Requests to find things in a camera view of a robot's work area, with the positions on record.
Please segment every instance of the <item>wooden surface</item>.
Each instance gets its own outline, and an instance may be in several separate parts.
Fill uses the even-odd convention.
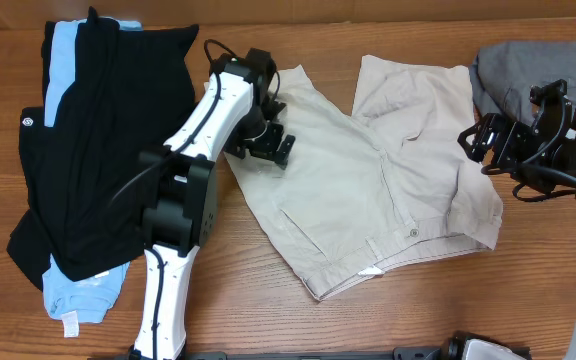
[[[576,20],[464,23],[204,27],[187,63],[198,89],[207,79],[201,44],[223,41],[239,53],[272,51],[280,68],[302,64],[344,112],[352,106],[361,56],[417,64],[468,64],[477,49],[509,39],[576,40]],[[26,211],[17,153],[20,110],[41,103],[40,31],[0,32],[0,359],[80,359],[125,351],[140,322],[144,259],[134,261],[101,325],[64,339],[42,295],[5,252]],[[317,303],[270,245],[219,163],[216,230],[193,268],[187,309],[191,351],[231,353],[389,350],[435,345],[462,329],[561,359],[576,312],[576,202],[525,204],[508,178],[498,249],[407,266]]]
[[[576,0],[0,0],[0,29],[43,29],[88,6],[156,26],[576,17]]]

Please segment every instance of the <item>beige shorts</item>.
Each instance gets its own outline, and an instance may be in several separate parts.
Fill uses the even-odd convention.
[[[502,202],[457,144],[474,124],[468,69],[365,56],[353,114],[301,66],[281,72],[286,170],[228,156],[246,202],[313,296],[399,266],[495,247]]]

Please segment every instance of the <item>dark gray fabric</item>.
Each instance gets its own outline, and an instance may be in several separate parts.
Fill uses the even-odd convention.
[[[505,113],[532,124],[532,85],[564,79],[576,105],[576,42],[510,41],[479,49],[470,66],[473,100],[482,115]]]

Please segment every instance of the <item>blue garment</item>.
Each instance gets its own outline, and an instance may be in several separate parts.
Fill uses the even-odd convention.
[[[80,323],[100,323],[113,307],[130,262],[85,280],[70,281],[50,255],[50,269],[43,278],[44,306],[48,315],[60,320],[61,315],[77,311]]]
[[[50,52],[50,83],[46,91],[44,126],[53,127],[61,97],[75,82],[75,38],[80,23],[86,19],[60,21],[55,25]],[[124,31],[143,30],[138,21],[117,21]]]

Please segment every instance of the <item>white tag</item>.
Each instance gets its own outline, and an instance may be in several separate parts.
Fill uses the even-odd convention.
[[[106,270],[106,271],[104,271],[104,272],[102,272],[102,273],[99,273],[99,274],[95,275],[95,279],[99,279],[100,277],[104,277],[104,276],[106,276],[106,275],[108,275],[108,274],[110,274],[110,271]]]
[[[357,275],[359,276],[375,276],[375,275],[383,275],[386,272],[381,270],[380,268],[376,267],[376,266],[369,266],[367,268],[365,268],[364,270],[361,270],[360,272],[357,273]]]
[[[77,319],[77,311],[62,314],[61,321],[64,323],[65,338],[79,336],[79,320]]]

